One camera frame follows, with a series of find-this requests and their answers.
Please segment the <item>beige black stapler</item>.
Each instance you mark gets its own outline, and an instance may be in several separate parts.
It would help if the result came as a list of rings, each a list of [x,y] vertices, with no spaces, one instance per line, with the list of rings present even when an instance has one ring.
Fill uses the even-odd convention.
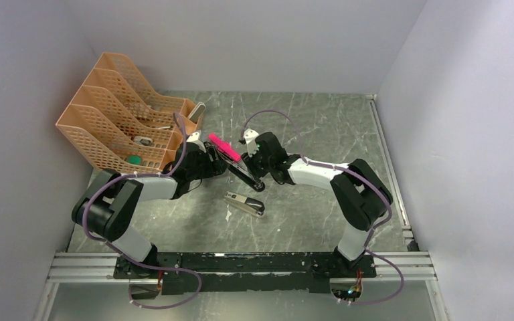
[[[227,204],[257,218],[262,218],[265,216],[264,203],[257,199],[246,197],[233,192],[226,192],[224,195],[224,201]]]

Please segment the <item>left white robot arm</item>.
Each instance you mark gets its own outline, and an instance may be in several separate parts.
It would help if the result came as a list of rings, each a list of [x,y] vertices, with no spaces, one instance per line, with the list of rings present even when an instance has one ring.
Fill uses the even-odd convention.
[[[159,267],[158,250],[131,227],[138,203],[178,199],[189,192],[191,182],[220,176],[227,168],[216,148],[188,142],[180,145],[173,162],[153,174],[124,175],[104,169],[74,205],[72,221],[131,258],[132,270],[149,278]]]

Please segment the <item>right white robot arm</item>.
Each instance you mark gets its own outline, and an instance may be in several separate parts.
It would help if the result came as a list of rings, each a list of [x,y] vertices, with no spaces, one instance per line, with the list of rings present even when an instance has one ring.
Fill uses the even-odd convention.
[[[247,148],[242,160],[255,177],[270,175],[279,185],[308,185],[332,192],[346,220],[334,260],[336,272],[352,276],[373,235],[373,228],[389,212],[393,197],[375,171],[363,159],[350,164],[324,163],[299,154],[288,154],[271,132],[244,131]]]

